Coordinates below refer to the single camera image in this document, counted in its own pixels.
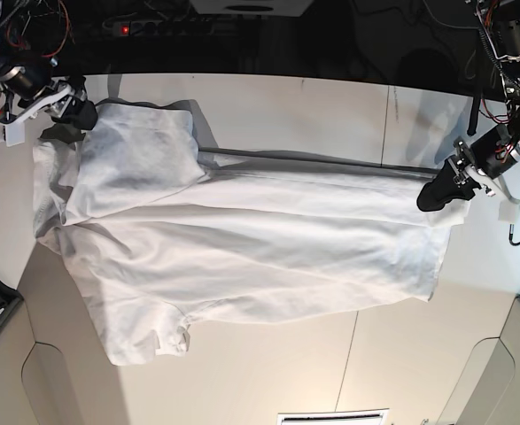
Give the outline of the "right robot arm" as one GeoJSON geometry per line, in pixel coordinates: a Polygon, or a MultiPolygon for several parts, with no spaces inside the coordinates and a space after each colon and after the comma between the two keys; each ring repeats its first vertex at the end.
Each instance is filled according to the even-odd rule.
{"type": "Polygon", "coordinates": [[[63,1],[0,1],[0,142],[23,143],[26,122],[40,112],[80,132],[94,128],[98,115],[85,77],[54,78],[72,40],[63,1]]]}

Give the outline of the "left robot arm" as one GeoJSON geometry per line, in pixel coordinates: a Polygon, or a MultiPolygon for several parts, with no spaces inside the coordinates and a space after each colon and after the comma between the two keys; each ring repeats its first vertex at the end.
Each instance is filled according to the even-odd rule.
{"type": "Polygon", "coordinates": [[[503,175],[520,162],[520,1],[473,1],[477,19],[477,64],[468,136],[454,142],[436,177],[417,198],[423,212],[436,212],[455,201],[469,201],[478,189],[501,200],[499,219],[513,223],[520,202],[512,197],[503,175]],[[492,113],[486,105],[481,78],[495,71],[501,80],[506,111],[492,113]]]}

